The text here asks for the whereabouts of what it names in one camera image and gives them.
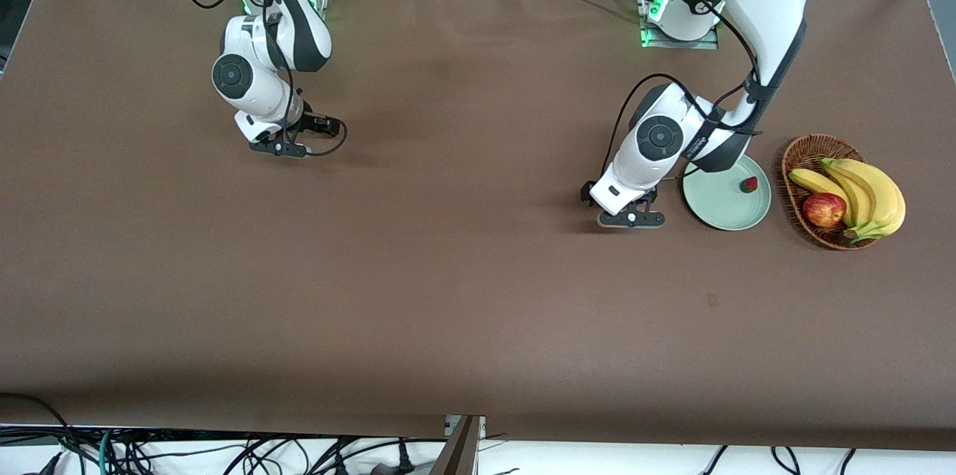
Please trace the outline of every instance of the banana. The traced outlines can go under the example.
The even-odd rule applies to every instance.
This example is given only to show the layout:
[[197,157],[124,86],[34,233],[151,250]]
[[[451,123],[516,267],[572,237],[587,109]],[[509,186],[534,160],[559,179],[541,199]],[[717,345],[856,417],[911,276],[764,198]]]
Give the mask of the banana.
[[843,191],[846,192],[846,196],[850,199],[849,202],[847,202],[847,204],[850,205],[850,209],[847,210],[847,215],[843,216],[843,222],[850,228],[864,226],[870,223],[873,217],[872,200],[866,195],[866,191],[864,191],[863,187],[858,186],[853,180],[844,178],[843,175],[832,171],[829,161],[832,161],[832,159],[823,158],[823,161],[820,161],[820,165],[823,166],[823,170],[826,171],[832,179],[836,180],[837,184],[840,185]]
[[906,214],[906,203],[893,179],[872,165],[854,159],[829,159],[822,161],[827,173],[834,178],[843,178],[863,188],[865,196],[872,203],[869,219],[857,216],[851,226],[855,240],[881,238],[892,234],[902,225]]
[[796,185],[807,188],[814,193],[832,193],[833,195],[839,196],[840,199],[843,199],[843,202],[846,202],[846,213],[843,215],[843,219],[853,219],[853,206],[850,206],[850,197],[847,196],[843,188],[837,185],[833,180],[820,175],[820,173],[816,171],[799,168],[793,169],[789,172],[788,176]]

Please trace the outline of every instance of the wicker basket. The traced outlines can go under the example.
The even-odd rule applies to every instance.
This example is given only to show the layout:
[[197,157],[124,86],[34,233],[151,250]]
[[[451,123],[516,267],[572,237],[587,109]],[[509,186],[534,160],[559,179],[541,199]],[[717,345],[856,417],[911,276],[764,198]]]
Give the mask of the wicker basket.
[[802,227],[807,235],[823,247],[839,251],[850,251],[871,246],[876,240],[863,240],[857,243],[849,243],[849,240],[843,237],[842,233],[843,230],[846,230],[846,227],[843,226],[842,223],[837,224],[836,227],[822,228],[804,219],[800,205],[803,204],[803,201],[806,200],[808,196],[813,194],[791,182],[791,179],[786,175],[789,175],[789,172],[798,167],[810,169],[810,171],[816,171],[825,175],[823,169],[820,168],[820,159],[823,158],[850,158],[856,159],[856,161],[866,162],[866,159],[860,154],[860,151],[857,151],[857,149],[851,147],[845,141],[837,139],[832,135],[812,134],[795,139],[795,141],[786,148],[780,168],[781,175],[783,176],[784,190],[786,196],[789,197],[789,206],[791,206],[788,212],[789,217],[791,217],[791,220],[795,224]]

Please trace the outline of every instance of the green plate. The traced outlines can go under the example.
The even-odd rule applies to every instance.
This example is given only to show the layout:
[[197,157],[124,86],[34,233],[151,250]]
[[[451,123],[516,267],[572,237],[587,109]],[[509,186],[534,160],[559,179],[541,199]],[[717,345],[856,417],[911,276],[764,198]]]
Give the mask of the green plate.
[[[689,173],[684,170],[683,196],[697,217],[708,226],[723,230],[744,230],[760,223],[771,209],[771,182],[756,161],[741,156],[723,173]],[[757,178],[757,191],[744,193],[740,183],[751,176]]]

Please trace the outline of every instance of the brown table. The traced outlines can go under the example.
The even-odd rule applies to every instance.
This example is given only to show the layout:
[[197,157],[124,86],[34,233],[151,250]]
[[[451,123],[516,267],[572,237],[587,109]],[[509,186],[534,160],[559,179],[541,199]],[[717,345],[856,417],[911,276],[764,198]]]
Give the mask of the brown table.
[[810,0],[748,150],[776,178],[827,132],[898,179],[904,229],[847,253],[779,196],[739,233],[674,183],[655,231],[577,201],[636,80],[741,80],[727,33],[642,49],[629,0],[331,0],[296,84],[351,134],[301,162],[250,152],[211,87],[235,11],[35,0],[0,83],[0,389],[91,424],[956,448],[956,87],[925,0]]

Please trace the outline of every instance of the white robotic arm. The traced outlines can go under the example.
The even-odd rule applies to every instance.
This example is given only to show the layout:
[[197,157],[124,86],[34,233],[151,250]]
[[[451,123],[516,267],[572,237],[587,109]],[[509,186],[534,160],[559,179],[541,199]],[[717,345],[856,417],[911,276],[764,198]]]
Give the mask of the white robotic arm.
[[301,128],[338,134],[337,119],[307,117],[310,108],[279,70],[318,71],[332,56],[332,37],[309,0],[264,0],[253,16],[229,20],[222,55],[212,67],[218,93],[237,108],[235,122],[250,148],[304,158],[311,151],[289,140]]
[[[707,21],[700,22],[699,13],[690,13],[699,1],[669,0],[659,25],[679,25],[684,18],[693,27],[684,32],[703,36],[713,24],[713,15],[708,13]],[[802,43],[806,0],[725,1],[756,56],[756,69],[744,81],[745,95],[733,111],[726,112],[676,83],[653,88],[639,104],[614,161],[591,186],[591,198],[606,211],[599,220],[610,220],[611,226],[635,226],[618,214],[652,190],[680,156],[714,173],[730,169],[744,154],[751,132]],[[667,13],[672,13],[673,22]],[[679,30],[675,26],[667,32]]]

